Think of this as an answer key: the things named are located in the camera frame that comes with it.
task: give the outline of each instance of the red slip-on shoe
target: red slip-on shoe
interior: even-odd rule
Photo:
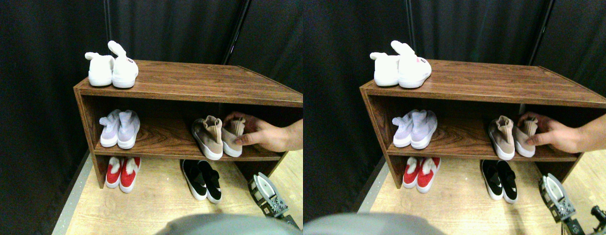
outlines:
[[[417,189],[422,194],[429,192],[431,189],[431,184],[433,184],[433,178],[436,177],[436,164],[431,157],[428,157],[422,161],[421,170],[419,171],[419,178],[417,181],[419,182],[417,185]]]
[[[136,175],[140,171],[140,158],[132,157],[125,161],[120,174],[120,190],[124,193],[130,193],[133,190],[133,185],[136,184]]]
[[[110,157],[108,164],[108,173],[105,175],[105,185],[108,188],[116,188],[120,184],[120,172],[122,168],[122,161],[117,157]]]
[[[415,157],[408,158],[408,165],[403,174],[404,188],[414,188],[417,185],[417,178],[421,170],[420,161]]]

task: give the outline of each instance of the wooden shoe rack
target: wooden shoe rack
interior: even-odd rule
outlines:
[[[520,112],[531,111],[580,127],[606,113],[605,97],[543,67],[429,62],[433,71],[420,88],[379,87],[374,81],[360,87],[397,188],[410,156],[499,159],[486,132],[489,122],[499,116],[516,122]],[[435,112],[438,128],[425,149],[397,148],[392,141],[398,127],[392,118],[413,109]],[[511,161],[534,162],[542,174],[551,173],[563,182],[582,155],[543,145],[536,147],[533,157],[516,153]]]
[[[100,188],[110,156],[207,160],[189,126],[197,118],[225,118],[232,111],[285,127],[303,118],[303,95],[243,67],[136,60],[140,73],[132,88],[92,87],[88,78],[74,86],[83,128],[92,153]],[[102,147],[99,118],[114,109],[130,109],[140,117],[135,146]],[[287,153],[245,146],[240,157],[223,154],[219,161],[235,161],[242,175],[252,179],[270,175]]]

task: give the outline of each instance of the shelf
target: shelf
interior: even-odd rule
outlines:
[[[362,89],[367,95],[606,108],[606,98],[543,67],[429,62],[433,71],[420,88],[379,87],[370,81]]]
[[[455,157],[462,159],[498,160],[486,132],[486,125],[481,119],[441,118],[438,128],[431,137],[428,147],[417,150],[411,146],[397,148],[394,144],[388,147],[388,155],[415,157]],[[523,157],[515,153],[511,161],[532,162],[574,162],[577,155],[543,146],[536,146],[533,157]]]
[[[93,87],[86,78],[75,89],[92,96],[303,107],[301,93],[243,67],[135,62],[140,73],[132,88]]]
[[[94,147],[94,154],[207,160],[196,145],[189,128],[180,118],[140,119],[140,131],[133,148],[122,149],[117,145],[106,148],[98,142]],[[240,157],[223,154],[219,161],[278,161],[280,158],[281,155],[276,152],[254,146],[245,146]]]

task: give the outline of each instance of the hand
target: hand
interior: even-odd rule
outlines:
[[[520,126],[522,121],[531,117],[538,119],[538,132],[540,134],[529,137],[527,144],[545,145],[550,143],[553,147],[565,152],[580,152],[579,143],[582,137],[578,129],[567,127],[555,119],[533,112],[527,112],[521,116],[516,124]]]
[[[244,126],[244,132],[246,134],[240,135],[238,138],[236,138],[236,144],[258,144],[261,147],[273,152],[285,152],[288,150],[295,150],[296,146],[293,146],[293,144],[296,144],[297,139],[301,139],[301,148],[303,148],[303,124],[301,124],[300,137],[294,136],[296,133],[293,133],[290,130],[291,126],[284,128],[275,127],[262,119],[240,112],[233,112],[229,114],[223,121],[223,125],[227,125],[231,119],[241,117],[246,119]]]

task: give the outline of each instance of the wooden floor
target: wooden floor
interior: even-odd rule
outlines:
[[[232,162],[211,162],[220,173],[220,204],[197,201],[189,192],[179,160],[142,158],[135,188],[98,187],[92,170],[67,234],[153,234],[169,221],[194,213],[242,213],[263,217],[242,174]],[[290,152],[270,177],[299,227],[303,227],[303,151]]]
[[[396,189],[388,174],[371,212],[417,215],[447,234],[556,235],[556,224],[538,192],[540,172],[534,163],[511,162],[516,172],[518,201],[492,200],[478,160],[442,159],[431,190]],[[578,211],[573,217],[589,233],[598,221],[592,206],[606,211],[606,150],[588,152],[563,184]]]

